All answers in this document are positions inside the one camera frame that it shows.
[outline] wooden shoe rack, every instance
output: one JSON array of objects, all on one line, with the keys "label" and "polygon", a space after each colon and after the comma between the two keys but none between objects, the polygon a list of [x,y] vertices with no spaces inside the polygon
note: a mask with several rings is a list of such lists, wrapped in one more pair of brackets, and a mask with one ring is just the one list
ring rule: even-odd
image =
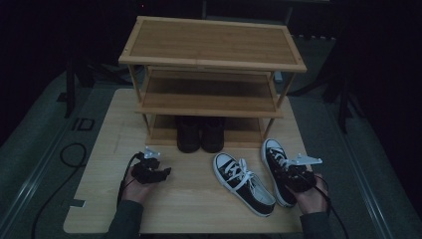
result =
[{"label": "wooden shoe rack", "polygon": [[[137,18],[119,62],[146,144],[159,145],[176,144],[174,116],[213,116],[226,118],[225,146],[260,147],[295,74],[307,70],[285,26],[155,17]],[[144,66],[141,87],[135,65]],[[275,71],[292,73],[279,95]]]}]

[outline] wooden board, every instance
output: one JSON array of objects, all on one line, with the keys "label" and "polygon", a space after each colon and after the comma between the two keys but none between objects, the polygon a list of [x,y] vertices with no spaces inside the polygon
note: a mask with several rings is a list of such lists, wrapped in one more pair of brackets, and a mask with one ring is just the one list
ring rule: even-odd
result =
[{"label": "wooden board", "polygon": [[[148,145],[177,145],[174,116],[154,116]],[[263,142],[265,126],[262,119],[225,118],[224,145],[227,147],[259,148]]]},{"label": "wooden board", "polygon": [[[283,103],[285,117],[276,119],[269,137],[284,145],[289,157],[306,154],[289,100]],[[75,199],[85,207],[71,207],[64,223],[68,233],[107,232],[115,214],[119,183],[129,159],[144,150],[146,128],[135,112],[136,95],[118,90],[111,101]],[[161,152],[161,166],[172,167],[167,181],[145,203],[142,233],[280,233],[301,231],[300,210],[276,205],[273,214],[255,215],[217,180],[212,169],[214,153],[202,149],[182,153],[175,146],[151,146]],[[225,147],[236,158],[246,158],[272,191],[270,174],[258,148]]]},{"label": "wooden board", "polygon": [[270,73],[205,73],[152,70],[139,111],[174,116],[281,118]]},{"label": "wooden board", "polygon": [[119,58],[130,65],[305,72],[286,26],[138,17]]}]

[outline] shoe rack leg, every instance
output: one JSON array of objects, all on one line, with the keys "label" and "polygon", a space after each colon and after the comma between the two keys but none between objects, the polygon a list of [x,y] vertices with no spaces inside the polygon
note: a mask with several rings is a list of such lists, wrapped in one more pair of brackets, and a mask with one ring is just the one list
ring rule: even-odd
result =
[{"label": "shoe rack leg", "polygon": [[130,76],[133,83],[133,88],[136,91],[137,101],[140,103],[142,101],[142,97],[140,96],[139,86],[137,84],[136,71],[133,65],[127,65],[127,66],[129,68]]},{"label": "shoe rack leg", "polygon": [[279,96],[279,100],[277,101],[277,107],[278,108],[282,105],[283,100],[284,100],[286,94],[288,93],[289,88],[290,88],[292,81],[295,78],[295,76],[296,76],[296,73],[292,73],[292,75],[286,80],[285,86],[283,87],[282,92],[280,93],[280,96]]},{"label": "shoe rack leg", "polygon": [[274,80],[274,75],[276,74],[276,72],[271,72],[270,77],[268,78],[269,81],[273,81]]},{"label": "shoe rack leg", "polygon": [[270,133],[270,129],[271,129],[271,126],[273,125],[273,122],[274,122],[274,119],[270,119],[270,121],[268,122],[267,128],[265,129],[265,132],[264,132],[264,139],[268,137],[268,134]]},{"label": "shoe rack leg", "polygon": [[146,130],[148,132],[148,135],[151,135],[151,129],[149,128],[149,122],[148,122],[148,118],[146,117],[146,114],[142,114],[142,118],[146,124]]}]

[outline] white shoelace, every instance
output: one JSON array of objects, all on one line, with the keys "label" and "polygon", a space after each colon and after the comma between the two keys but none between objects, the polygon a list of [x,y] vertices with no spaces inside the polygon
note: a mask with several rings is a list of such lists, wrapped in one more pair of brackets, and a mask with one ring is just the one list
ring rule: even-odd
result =
[{"label": "white shoelace", "polygon": [[285,153],[283,150],[279,147],[272,147],[270,148],[270,154],[274,157],[274,159],[277,161],[277,163],[280,166],[283,166],[283,162],[281,159],[285,159]]},{"label": "white shoelace", "polygon": [[227,165],[224,173],[227,174],[229,171],[231,171],[231,173],[229,173],[229,175],[231,174],[231,177],[227,179],[227,182],[235,178],[239,178],[241,180],[240,183],[232,189],[232,191],[237,191],[247,181],[249,181],[249,187],[252,191],[252,194],[255,194],[255,185],[251,181],[251,179],[254,177],[254,173],[248,170],[246,160],[244,158],[240,158],[239,163],[232,161],[229,165]]}]

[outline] shoe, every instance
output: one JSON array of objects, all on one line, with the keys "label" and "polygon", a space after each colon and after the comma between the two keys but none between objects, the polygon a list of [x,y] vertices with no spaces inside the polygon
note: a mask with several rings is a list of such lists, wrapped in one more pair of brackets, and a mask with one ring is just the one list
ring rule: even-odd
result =
[{"label": "shoe", "polygon": [[282,159],[287,158],[282,146],[274,139],[266,139],[261,149],[261,158],[272,175],[277,202],[283,207],[295,206],[297,201],[280,174],[283,170]]},{"label": "shoe", "polygon": [[231,155],[221,152],[214,157],[213,168],[220,183],[257,215],[267,217],[273,212],[276,199],[258,176],[247,169],[245,159],[237,162]]},{"label": "shoe", "polygon": [[201,147],[207,152],[219,152],[224,147],[224,118],[203,119]]},{"label": "shoe", "polygon": [[194,152],[201,146],[197,117],[175,117],[177,125],[177,147],[182,152]]}]

